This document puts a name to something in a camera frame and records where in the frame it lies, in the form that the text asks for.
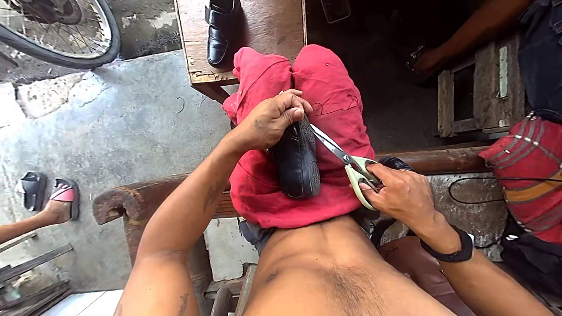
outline pink slipper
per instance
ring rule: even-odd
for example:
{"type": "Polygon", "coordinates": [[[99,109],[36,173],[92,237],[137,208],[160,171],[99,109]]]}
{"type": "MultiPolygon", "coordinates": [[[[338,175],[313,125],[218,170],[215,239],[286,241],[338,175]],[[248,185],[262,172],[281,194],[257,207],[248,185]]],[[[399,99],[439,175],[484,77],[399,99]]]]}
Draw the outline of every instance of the pink slipper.
{"type": "Polygon", "coordinates": [[[72,180],[65,180],[61,178],[55,178],[55,189],[58,189],[51,195],[49,200],[70,202],[70,219],[77,220],[80,214],[80,209],[78,208],[80,192],[78,191],[78,186],[72,180]],[[60,185],[68,186],[68,188],[59,189],[60,185]]]}

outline bicycle tire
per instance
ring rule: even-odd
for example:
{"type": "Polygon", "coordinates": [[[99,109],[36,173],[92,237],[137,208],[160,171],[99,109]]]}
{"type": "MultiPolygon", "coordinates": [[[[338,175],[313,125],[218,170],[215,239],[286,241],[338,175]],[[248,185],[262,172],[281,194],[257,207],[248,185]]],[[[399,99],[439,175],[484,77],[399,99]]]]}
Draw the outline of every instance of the bicycle tire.
{"type": "Polygon", "coordinates": [[[4,25],[0,24],[0,42],[26,54],[33,56],[42,61],[50,62],[52,64],[74,68],[74,69],[94,69],[101,65],[112,62],[119,54],[119,49],[121,48],[121,37],[119,34],[119,28],[117,27],[117,22],[109,6],[104,0],[96,0],[99,3],[100,8],[106,15],[107,24],[111,30],[111,43],[110,47],[102,56],[95,58],[77,58],[65,56],[63,54],[50,51],[37,45],[29,38],[24,38],[19,36],[17,33],[11,31],[4,25]]]}

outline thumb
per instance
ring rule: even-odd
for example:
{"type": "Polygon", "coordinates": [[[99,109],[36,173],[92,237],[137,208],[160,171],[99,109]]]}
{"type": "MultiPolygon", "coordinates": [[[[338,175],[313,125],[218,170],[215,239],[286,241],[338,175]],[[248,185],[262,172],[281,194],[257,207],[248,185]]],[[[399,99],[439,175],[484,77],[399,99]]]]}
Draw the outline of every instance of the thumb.
{"type": "Polygon", "coordinates": [[[376,193],[373,188],[368,186],[365,183],[359,183],[359,188],[361,188],[361,192],[363,196],[371,203],[371,205],[376,208],[377,210],[382,210],[383,204],[383,197],[380,194],[376,193]]]}
{"type": "Polygon", "coordinates": [[[279,125],[280,128],[285,129],[294,122],[302,120],[304,117],[305,113],[301,108],[292,107],[287,111],[281,113],[281,116],[275,119],[275,122],[279,125]]]}

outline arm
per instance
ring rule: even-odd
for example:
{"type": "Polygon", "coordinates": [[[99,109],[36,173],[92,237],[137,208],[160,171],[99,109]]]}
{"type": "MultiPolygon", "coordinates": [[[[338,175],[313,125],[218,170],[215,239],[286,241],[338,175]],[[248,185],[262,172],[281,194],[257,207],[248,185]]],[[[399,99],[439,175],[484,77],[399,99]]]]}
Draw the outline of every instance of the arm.
{"type": "MultiPolygon", "coordinates": [[[[452,254],[461,249],[459,235],[434,208],[426,177],[381,164],[369,165],[368,169],[385,185],[379,193],[360,185],[374,207],[402,221],[437,252],[452,254]]],[[[477,315],[552,315],[478,250],[473,251],[468,261],[439,263],[457,295],[477,315]]]]}
{"type": "Polygon", "coordinates": [[[262,101],[160,205],[144,230],[115,315],[199,315],[187,268],[191,248],[242,155],[271,147],[287,126],[312,112],[301,94],[291,89],[262,101]]]}
{"type": "Polygon", "coordinates": [[[51,225],[41,213],[22,221],[0,226],[0,243],[5,243],[25,233],[51,225]]]}
{"type": "Polygon", "coordinates": [[[414,69],[425,75],[435,74],[451,59],[497,38],[507,28],[515,25],[532,1],[488,0],[448,41],[423,53],[414,64],[414,69]]]}

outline bicycle wheel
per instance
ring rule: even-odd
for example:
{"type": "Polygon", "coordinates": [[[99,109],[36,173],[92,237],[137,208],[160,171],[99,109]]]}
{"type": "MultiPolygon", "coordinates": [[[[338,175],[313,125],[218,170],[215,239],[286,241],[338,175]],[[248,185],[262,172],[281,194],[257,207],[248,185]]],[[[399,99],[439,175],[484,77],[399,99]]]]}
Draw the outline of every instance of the bicycle wheel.
{"type": "Polygon", "coordinates": [[[113,61],[121,45],[104,0],[0,0],[0,42],[76,69],[113,61]]]}

